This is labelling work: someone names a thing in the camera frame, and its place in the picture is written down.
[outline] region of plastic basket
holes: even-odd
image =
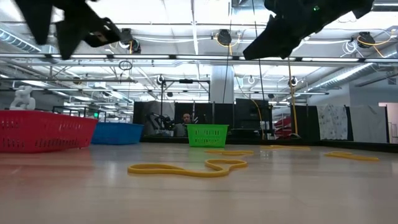
[[[228,125],[225,124],[187,124],[189,146],[225,147]]]
[[[0,111],[0,152],[50,152],[87,147],[96,119],[41,111]]]
[[[98,123],[92,144],[123,145],[139,143],[143,129],[141,124]]]

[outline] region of man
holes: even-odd
[[[174,126],[174,136],[175,137],[188,137],[188,130],[187,130],[187,125],[191,123],[191,115],[188,113],[185,113],[182,115],[183,123],[182,124],[176,124]]]
[[[185,113],[182,115],[182,119],[184,120],[184,124],[190,124],[191,123],[191,115],[188,113]]]

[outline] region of green basket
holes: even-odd
[[[225,147],[228,125],[187,124],[190,147]]]

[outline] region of wooden floor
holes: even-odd
[[[47,154],[0,154],[0,223],[398,223],[398,155],[380,162],[325,157],[336,149],[260,151],[227,177],[128,175],[130,164],[205,170],[184,144],[91,146]]]

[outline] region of pillar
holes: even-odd
[[[210,101],[215,103],[234,103],[234,70],[232,66],[214,66],[211,71]]]

